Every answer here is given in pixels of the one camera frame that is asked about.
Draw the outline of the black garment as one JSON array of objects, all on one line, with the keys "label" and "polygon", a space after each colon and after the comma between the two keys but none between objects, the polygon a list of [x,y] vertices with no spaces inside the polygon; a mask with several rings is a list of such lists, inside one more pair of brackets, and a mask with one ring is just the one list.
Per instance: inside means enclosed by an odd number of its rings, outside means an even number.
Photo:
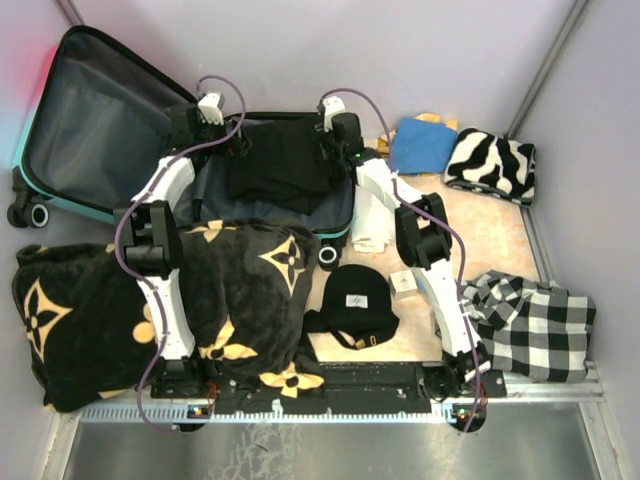
[{"label": "black garment", "polygon": [[318,124],[306,117],[247,128],[250,146],[228,166],[229,198],[313,213],[344,181],[337,160],[324,148]]}]

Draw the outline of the white garment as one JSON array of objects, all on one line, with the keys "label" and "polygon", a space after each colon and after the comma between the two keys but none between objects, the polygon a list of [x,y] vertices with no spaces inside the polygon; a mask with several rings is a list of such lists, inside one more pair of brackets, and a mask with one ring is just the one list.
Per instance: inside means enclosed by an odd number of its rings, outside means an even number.
[{"label": "white garment", "polygon": [[382,254],[395,239],[394,217],[368,190],[357,186],[351,243],[360,253]]}]

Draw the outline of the zebra pattern fleece blanket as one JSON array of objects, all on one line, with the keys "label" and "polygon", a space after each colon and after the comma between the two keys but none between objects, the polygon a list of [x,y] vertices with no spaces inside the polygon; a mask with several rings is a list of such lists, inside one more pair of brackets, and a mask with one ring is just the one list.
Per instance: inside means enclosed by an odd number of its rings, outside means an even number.
[{"label": "zebra pattern fleece blanket", "polygon": [[462,130],[443,173],[450,188],[530,207],[535,196],[536,147],[532,143]]}]

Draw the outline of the black white checkered shirt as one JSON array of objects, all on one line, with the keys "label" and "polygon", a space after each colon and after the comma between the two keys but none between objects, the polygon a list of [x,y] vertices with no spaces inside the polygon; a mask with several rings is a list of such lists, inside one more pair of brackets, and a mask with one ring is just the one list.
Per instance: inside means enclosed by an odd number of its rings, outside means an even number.
[{"label": "black white checkered shirt", "polygon": [[597,312],[554,281],[496,270],[462,283],[463,305],[495,370],[536,382],[580,383]]}]

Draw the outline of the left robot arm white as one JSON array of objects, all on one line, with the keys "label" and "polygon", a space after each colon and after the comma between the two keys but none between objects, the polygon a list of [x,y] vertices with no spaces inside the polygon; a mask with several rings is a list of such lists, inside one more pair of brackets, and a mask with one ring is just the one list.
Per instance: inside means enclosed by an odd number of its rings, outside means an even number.
[{"label": "left robot arm white", "polygon": [[222,95],[213,92],[195,104],[171,108],[175,147],[158,161],[131,204],[114,212],[117,261],[135,278],[154,328],[157,353],[149,368],[159,365],[158,382],[189,397],[206,389],[208,373],[194,357],[195,338],[181,297],[183,246],[173,210],[206,164],[204,151],[223,145],[239,132],[239,124],[226,127],[222,104]]}]

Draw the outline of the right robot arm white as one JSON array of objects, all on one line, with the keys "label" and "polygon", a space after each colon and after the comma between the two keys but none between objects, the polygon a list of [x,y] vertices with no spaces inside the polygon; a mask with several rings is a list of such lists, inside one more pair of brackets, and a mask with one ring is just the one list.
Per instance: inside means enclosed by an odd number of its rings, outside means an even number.
[{"label": "right robot arm white", "polygon": [[453,230],[442,198],[409,185],[372,149],[364,145],[356,114],[325,109],[320,129],[325,148],[337,156],[354,183],[370,192],[395,221],[396,250],[426,293],[441,335],[448,387],[461,396],[481,392],[482,375],[491,362],[470,325],[454,278]]}]

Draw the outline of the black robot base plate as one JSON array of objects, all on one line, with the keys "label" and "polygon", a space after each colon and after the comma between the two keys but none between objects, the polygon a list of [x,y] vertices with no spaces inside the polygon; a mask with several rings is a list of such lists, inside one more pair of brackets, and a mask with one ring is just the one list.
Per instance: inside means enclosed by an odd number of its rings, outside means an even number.
[{"label": "black robot base plate", "polygon": [[434,403],[455,398],[466,409],[477,401],[481,411],[489,398],[506,394],[500,372],[489,370],[479,380],[464,381],[442,362],[324,362],[312,372],[267,382],[242,383],[218,375],[191,397],[182,397],[173,387],[154,386],[151,391],[155,399],[178,402],[183,409],[177,416],[180,423],[277,411],[298,417],[430,414]]}]

